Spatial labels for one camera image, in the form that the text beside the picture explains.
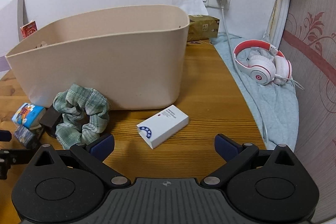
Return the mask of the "light blue blanket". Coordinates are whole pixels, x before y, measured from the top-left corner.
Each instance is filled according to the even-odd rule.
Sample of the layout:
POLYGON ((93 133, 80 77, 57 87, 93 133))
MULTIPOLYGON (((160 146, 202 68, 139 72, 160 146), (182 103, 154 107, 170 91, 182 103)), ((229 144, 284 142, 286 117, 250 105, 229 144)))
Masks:
POLYGON ((236 69, 231 52, 243 41, 244 38, 234 35, 228 39, 226 34, 211 39, 239 87, 266 148, 274 149, 277 144, 286 144, 294 150, 299 128, 299 105, 295 87, 291 82, 285 85, 260 85, 236 69))

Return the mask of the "blue cartoon tissue pack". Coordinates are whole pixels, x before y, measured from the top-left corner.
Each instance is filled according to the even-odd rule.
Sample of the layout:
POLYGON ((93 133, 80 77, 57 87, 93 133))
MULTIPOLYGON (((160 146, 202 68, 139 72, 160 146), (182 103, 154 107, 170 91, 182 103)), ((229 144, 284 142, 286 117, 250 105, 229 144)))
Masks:
POLYGON ((46 108, 43 106, 24 103, 11 118, 16 125, 22 125, 25 128, 34 128, 40 125, 42 116, 46 113, 46 108))

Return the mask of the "red white headphones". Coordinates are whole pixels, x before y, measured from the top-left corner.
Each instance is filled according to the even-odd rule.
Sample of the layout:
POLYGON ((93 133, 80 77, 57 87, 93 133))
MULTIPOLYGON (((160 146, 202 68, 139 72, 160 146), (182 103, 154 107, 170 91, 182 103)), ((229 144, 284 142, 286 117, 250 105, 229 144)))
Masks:
POLYGON ((304 90, 304 87, 292 77, 293 68, 291 62, 274 45, 262 40, 246 40, 234 48, 233 54, 239 71, 248 75, 258 84, 267 85, 274 82, 276 85, 284 85, 291 81, 295 86, 304 90), (237 55, 241 51, 252 47, 268 51, 273 59, 262 55, 254 55, 249 59, 247 65, 244 65, 237 59, 237 55))

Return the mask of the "red white milk carton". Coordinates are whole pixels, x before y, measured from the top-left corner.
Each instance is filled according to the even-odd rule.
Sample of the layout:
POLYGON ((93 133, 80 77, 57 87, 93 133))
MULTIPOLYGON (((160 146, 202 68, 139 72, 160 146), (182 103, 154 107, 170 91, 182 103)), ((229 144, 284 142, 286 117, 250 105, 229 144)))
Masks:
POLYGON ((30 36, 38 30, 36 21, 31 21, 20 28, 23 38, 30 36))

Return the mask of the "white purple headboard panel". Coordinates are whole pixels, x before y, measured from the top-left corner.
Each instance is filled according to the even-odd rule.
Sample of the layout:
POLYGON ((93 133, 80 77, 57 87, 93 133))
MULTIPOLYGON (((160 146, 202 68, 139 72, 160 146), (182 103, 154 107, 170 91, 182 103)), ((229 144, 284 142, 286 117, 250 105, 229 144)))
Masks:
POLYGON ((12 0, 1 8, 1 78, 10 70, 7 53, 23 40, 21 27, 28 23, 25 0, 12 0))

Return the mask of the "white medicine box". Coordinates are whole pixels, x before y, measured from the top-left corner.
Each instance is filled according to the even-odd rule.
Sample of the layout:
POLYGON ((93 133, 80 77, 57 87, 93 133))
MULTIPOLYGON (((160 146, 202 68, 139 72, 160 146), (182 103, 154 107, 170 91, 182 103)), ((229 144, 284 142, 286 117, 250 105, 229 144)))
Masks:
POLYGON ((175 133, 186 127, 189 116, 171 105, 137 125, 142 139, 151 149, 155 149, 175 133))

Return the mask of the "beige plastic storage bin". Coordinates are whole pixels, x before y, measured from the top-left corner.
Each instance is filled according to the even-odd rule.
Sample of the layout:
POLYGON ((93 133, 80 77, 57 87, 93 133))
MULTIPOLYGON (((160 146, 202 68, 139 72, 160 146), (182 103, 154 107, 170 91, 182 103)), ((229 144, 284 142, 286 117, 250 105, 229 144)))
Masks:
POLYGON ((59 19, 6 59, 29 100, 48 107, 73 84, 113 110, 160 109, 179 97, 190 20, 179 7, 138 5, 59 19))

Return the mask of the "green fabric scrunchie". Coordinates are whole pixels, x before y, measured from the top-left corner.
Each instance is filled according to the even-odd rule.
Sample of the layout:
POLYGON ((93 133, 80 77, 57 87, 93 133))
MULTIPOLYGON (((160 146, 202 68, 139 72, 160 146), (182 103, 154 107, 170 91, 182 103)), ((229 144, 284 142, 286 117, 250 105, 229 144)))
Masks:
POLYGON ((110 104, 93 88, 72 84, 56 95, 52 106, 63 118, 56 126, 55 135, 64 149, 77 143, 93 143, 109 123, 110 104))

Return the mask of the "white door frame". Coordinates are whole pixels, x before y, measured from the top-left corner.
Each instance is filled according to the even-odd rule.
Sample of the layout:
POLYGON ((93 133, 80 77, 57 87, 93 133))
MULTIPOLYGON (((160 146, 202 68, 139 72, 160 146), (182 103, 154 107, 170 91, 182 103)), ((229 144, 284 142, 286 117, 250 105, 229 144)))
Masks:
POLYGON ((285 29, 288 16, 290 0, 277 0, 274 8, 272 24, 269 29, 269 41, 276 46, 280 46, 282 34, 285 29))

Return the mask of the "gold tissue box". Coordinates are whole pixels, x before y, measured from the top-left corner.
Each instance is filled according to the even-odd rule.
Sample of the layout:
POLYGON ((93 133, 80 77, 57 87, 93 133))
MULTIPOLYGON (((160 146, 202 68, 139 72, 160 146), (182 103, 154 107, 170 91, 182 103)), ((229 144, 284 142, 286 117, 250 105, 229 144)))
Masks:
POLYGON ((172 0, 172 4, 189 16, 188 42, 218 37, 220 20, 209 15, 202 0, 172 0))

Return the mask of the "dark brown small box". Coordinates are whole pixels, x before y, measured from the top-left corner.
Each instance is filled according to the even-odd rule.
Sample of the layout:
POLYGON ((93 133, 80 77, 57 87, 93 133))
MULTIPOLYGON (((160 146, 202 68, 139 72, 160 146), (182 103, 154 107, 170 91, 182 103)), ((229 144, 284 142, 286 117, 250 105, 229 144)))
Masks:
POLYGON ((56 138, 56 127, 63 120, 62 114, 51 105, 40 119, 39 123, 44 131, 52 138, 56 138))

